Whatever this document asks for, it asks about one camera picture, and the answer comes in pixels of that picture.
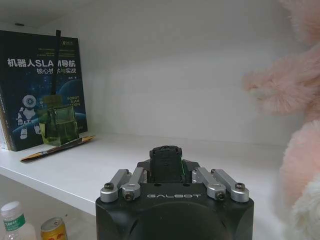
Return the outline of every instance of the cartoon robot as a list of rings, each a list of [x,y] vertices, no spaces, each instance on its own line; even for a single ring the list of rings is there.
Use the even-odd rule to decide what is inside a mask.
[[[20,139],[26,139],[28,137],[27,124],[31,123],[33,117],[36,115],[34,107],[37,104],[37,100],[32,95],[24,96],[22,103],[24,107],[20,108],[18,113],[18,126],[22,126]],[[41,134],[39,124],[36,123],[34,126],[34,131],[36,134]]]

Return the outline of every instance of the silver metal bracket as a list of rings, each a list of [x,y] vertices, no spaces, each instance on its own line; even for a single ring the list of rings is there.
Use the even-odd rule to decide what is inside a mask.
[[[126,201],[132,201],[140,197],[141,189],[139,183],[145,183],[147,181],[147,172],[143,167],[137,167],[129,182],[122,186],[122,196]]]
[[[222,169],[216,169],[211,172],[217,181],[226,186],[232,200],[238,203],[246,203],[249,201],[249,190],[243,183],[236,182]]]
[[[100,190],[100,199],[104,203],[114,202],[119,198],[118,189],[129,181],[131,173],[128,169],[119,169],[110,182]]]
[[[226,197],[226,187],[213,178],[204,167],[197,167],[192,171],[192,183],[203,183],[207,195],[217,201],[223,201]]]

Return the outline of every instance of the pink plush toy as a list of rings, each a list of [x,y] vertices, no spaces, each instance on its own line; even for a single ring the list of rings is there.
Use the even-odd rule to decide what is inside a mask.
[[[273,114],[305,112],[280,169],[299,240],[320,240],[320,0],[280,0],[298,38],[313,47],[244,76],[244,87]]]

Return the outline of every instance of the water bottle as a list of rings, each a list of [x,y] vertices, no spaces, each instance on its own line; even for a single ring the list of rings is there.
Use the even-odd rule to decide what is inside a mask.
[[[6,234],[2,240],[37,240],[34,226],[26,222],[21,203],[10,202],[1,208]]]

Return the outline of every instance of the green glass bottle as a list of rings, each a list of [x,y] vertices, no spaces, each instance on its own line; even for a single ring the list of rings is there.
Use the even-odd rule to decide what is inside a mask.
[[[79,138],[74,107],[63,105],[61,95],[43,98],[47,107],[37,111],[43,143],[60,146]]]

